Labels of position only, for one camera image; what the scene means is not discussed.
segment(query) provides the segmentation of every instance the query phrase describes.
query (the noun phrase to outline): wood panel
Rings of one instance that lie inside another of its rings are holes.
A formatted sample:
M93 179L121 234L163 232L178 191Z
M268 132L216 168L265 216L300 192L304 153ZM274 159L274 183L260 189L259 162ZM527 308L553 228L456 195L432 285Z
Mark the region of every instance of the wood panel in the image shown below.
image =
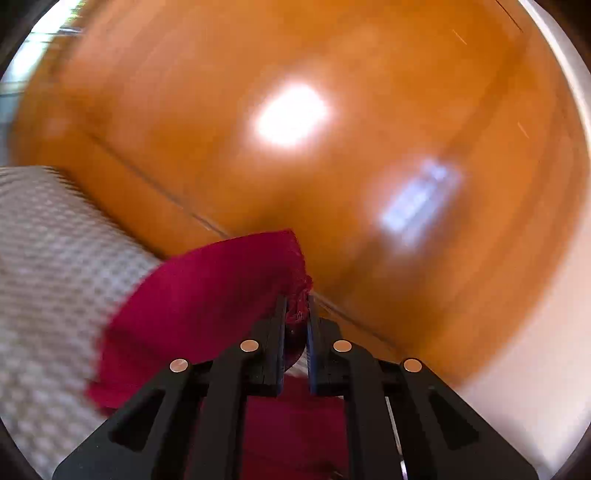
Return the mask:
M163 255L294 229L344 334L453 382L522 323L587 186L514 0L109 0L13 141Z

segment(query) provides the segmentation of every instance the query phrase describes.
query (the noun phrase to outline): textured fabric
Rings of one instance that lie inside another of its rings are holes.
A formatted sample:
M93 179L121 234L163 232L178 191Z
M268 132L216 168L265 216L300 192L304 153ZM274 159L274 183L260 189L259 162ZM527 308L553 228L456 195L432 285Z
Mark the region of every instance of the textured fabric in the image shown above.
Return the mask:
M96 340L159 263L56 171L0 168L0 417L43 478L103 421Z
M155 270L105 331L89 395L117 408L176 358L215 359L288 298L287 326L307 318L311 280L291 231L236 238L173 258ZM305 337L301 338L301 347ZM243 479L327 479L346 470L343 401L316 398L286 377L279 399L251 397Z

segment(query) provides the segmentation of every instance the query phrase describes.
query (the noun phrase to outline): folded cloth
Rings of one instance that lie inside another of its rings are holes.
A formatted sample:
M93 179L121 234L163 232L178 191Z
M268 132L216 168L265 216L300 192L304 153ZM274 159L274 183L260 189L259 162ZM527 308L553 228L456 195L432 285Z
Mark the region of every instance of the folded cloth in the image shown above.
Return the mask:
M87 394L102 409L118 408L170 361L215 359L272 314L279 295L288 300L286 327L296 330L306 320L311 286L290 230L172 258L144 280L105 329ZM246 480L316 480L345 471L342 400L314 398L305 380L286 377L279 399L249 398L243 449Z

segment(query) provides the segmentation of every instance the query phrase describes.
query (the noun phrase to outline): magenta fabric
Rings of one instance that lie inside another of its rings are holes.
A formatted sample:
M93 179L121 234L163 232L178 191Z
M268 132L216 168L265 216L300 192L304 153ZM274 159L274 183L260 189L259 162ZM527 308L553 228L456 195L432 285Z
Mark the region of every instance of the magenta fabric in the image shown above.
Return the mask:
M118 408L172 360L216 358L271 314L280 294L288 298L288 327L304 322L311 287L289 230L172 258L144 280L105 329L87 394L102 409ZM243 479L326 479L346 468L342 400L314 398L306 379L289 376L279 399L249 399Z

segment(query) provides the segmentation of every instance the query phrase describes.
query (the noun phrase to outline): white surface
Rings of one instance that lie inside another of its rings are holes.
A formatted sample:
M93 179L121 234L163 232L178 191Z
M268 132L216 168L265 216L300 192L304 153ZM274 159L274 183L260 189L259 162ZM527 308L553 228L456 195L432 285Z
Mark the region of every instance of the white surface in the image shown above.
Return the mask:
M591 74L558 24L519 0L557 57L591 152ZM546 295L528 324L460 395L538 469L551 477L591 421L591 202Z

